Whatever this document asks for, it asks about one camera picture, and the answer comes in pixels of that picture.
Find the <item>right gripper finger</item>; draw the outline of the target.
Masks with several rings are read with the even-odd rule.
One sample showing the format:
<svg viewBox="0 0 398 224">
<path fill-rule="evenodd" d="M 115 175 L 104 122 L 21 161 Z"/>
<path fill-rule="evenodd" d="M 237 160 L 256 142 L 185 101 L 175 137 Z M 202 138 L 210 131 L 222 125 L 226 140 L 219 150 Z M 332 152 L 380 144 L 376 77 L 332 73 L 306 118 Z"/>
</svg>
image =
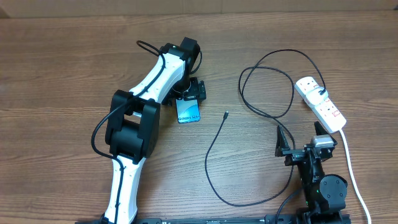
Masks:
<svg viewBox="0 0 398 224">
<path fill-rule="evenodd" d="M 277 127 L 277 142 L 275 146 L 275 156 L 282 157 L 284 155 L 284 151 L 289 151 L 290 146 L 288 141 L 284 135 L 284 132 L 280 126 Z"/>
<path fill-rule="evenodd" d="M 324 127 L 319 121 L 314 122 L 314 127 L 317 136 L 328 134 L 328 131 L 324 129 Z"/>
</svg>

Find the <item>blue Samsung Galaxy smartphone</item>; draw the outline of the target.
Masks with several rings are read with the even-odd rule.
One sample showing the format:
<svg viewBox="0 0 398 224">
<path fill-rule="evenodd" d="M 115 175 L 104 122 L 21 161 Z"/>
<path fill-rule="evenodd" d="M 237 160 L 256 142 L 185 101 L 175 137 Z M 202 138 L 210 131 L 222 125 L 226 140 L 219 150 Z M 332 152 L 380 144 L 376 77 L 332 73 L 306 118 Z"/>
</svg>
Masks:
<svg viewBox="0 0 398 224">
<path fill-rule="evenodd" d="M 198 100 L 176 100 L 177 121 L 180 124 L 192 123 L 200 120 Z"/>
</svg>

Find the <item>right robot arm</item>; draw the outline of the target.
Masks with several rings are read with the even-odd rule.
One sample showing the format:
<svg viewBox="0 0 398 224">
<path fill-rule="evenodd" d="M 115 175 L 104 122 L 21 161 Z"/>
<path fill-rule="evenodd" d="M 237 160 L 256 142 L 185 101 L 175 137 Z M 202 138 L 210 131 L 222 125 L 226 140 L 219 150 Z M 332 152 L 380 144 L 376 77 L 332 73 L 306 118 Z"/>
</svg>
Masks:
<svg viewBox="0 0 398 224">
<path fill-rule="evenodd" d="M 346 208 L 348 183 L 339 175 L 323 171 L 322 162 L 333 157 L 337 141 L 316 121 L 316 135 L 303 149 L 291 149 L 284 132 L 277 127 L 275 155 L 285 158 L 285 165 L 297 167 L 302 187 L 289 195 L 275 215 L 275 223 L 350 223 L 349 215 L 342 215 Z M 294 215 L 280 216 L 285 204 L 299 193 L 305 196 L 306 207 Z"/>
</svg>

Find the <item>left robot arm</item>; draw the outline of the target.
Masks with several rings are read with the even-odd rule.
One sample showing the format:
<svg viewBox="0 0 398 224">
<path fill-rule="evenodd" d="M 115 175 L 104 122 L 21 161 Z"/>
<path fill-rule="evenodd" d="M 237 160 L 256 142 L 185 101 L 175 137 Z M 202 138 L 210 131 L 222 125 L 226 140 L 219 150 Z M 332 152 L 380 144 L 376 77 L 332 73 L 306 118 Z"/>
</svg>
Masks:
<svg viewBox="0 0 398 224">
<path fill-rule="evenodd" d="M 159 49 L 141 40 L 137 44 L 157 63 L 134 88 L 114 93 L 109 113 L 92 134 L 106 125 L 107 157 L 113 162 L 109 204 L 99 223 L 135 222 L 139 180 L 159 137 L 161 106 L 175 103 L 178 123 L 192 123 L 200 120 L 199 104 L 206 99 L 204 82 L 193 76 L 202 58 L 196 40 L 186 37 L 180 45 Z"/>
</svg>

